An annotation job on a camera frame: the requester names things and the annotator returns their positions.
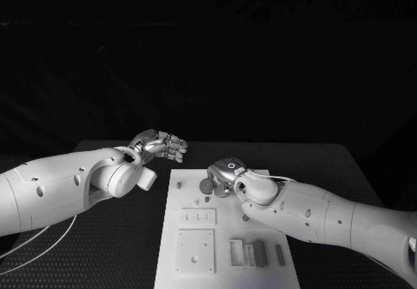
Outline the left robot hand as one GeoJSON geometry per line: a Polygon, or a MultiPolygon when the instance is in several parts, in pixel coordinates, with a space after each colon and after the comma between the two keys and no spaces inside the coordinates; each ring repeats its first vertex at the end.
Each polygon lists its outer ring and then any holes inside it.
{"type": "Polygon", "coordinates": [[[128,147],[141,156],[143,164],[147,164],[154,157],[182,163],[187,143],[173,134],[148,129],[137,134],[128,147]]]}

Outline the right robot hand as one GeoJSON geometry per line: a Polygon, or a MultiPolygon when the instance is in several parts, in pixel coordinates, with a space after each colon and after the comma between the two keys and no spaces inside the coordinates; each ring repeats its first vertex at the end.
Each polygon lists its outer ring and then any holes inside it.
{"type": "Polygon", "coordinates": [[[208,179],[213,182],[213,195],[225,198],[233,192],[233,181],[246,171],[246,165],[238,158],[216,161],[206,170],[208,179]]]}

